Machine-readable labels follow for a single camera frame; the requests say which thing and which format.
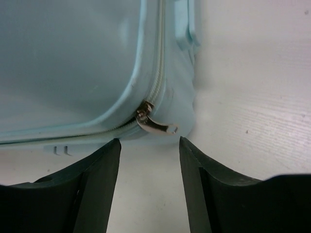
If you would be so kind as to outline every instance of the zipper slider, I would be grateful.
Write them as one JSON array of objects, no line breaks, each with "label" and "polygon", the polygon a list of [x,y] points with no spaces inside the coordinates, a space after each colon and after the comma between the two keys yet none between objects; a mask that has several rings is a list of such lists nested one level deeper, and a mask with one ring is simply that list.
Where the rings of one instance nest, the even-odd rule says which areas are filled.
[{"label": "zipper slider", "polygon": [[174,135],[178,126],[175,124],[161,124],[149,117],[154,105],[145,101],[136,110],[135,119],[138,125],[147,132]]}]

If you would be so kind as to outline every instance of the metal zipper pull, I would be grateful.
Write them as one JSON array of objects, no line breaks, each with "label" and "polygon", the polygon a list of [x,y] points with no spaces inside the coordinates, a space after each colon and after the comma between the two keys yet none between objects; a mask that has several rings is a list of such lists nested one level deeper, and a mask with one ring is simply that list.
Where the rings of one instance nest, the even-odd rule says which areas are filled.
[{"label": "metal zipper pull", "polygon": [[178,126],[175,124],[157,123],[149,117],[154,105],[145,101],[140,105],[135,114],[138,125],[147,132],[174,135]]}]

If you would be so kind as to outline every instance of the light blue case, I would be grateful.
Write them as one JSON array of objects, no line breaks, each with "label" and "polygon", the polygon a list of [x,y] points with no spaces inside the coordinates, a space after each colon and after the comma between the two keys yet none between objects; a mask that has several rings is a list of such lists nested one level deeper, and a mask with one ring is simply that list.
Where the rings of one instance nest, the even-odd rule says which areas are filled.
[{"label": "light blue case", "polygon": [[199,0],[1,1],[0,148],[186,136],[200,20]]}]

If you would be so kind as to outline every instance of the zipper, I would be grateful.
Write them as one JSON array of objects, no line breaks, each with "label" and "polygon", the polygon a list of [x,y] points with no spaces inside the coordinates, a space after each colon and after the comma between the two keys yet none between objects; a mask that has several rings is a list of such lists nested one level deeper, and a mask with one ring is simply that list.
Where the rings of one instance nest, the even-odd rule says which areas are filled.
[{"label": "zipper", "polygon": [[150,114],[154,109],[154,104],[157,100],[157,97],[161,91],[161,88],[164,83],[164,31],[165,31],[165,0],[159,0],[159,20],[158,20],[158,42],[157,42],[157,62],[155,70],[155,79],[151,87],[149,95],[141,103],[138,109],[133,114],[133,117],[126,123],[115,127],[111,130],[84,134],[77,136],[65,136],[57,138],[39,138],[39,139],[30,139],[23,141],[12,141],[0,143],[0,147],[8,145],[29,145],[29,144],[41,144],[41,143],[70,143],[76,142],[77,140],[86,140],[86,139],[98,139],[98,138],[108,138],[108,137],[118,137],[122,133],[135,128],[139,125],[143,130],[149,133],[157,134],[167,134],[173,135],[177,132],[178,126],[176,124],[162,124],[158,123],[151,119]]}]

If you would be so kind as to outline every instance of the table surface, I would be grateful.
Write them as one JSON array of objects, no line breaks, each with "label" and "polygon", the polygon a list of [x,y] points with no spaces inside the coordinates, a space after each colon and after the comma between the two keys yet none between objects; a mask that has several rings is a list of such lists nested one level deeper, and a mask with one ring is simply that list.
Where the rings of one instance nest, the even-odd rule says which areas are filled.
[{"label": "table surface", "polygon": [[[311,172],[311,1],[201,0],[189,139],[259,179]],[[0,183],[35,181],[81,157],[1,151]],[[108,233],[189,233],[178,146],[123,146]]]}]

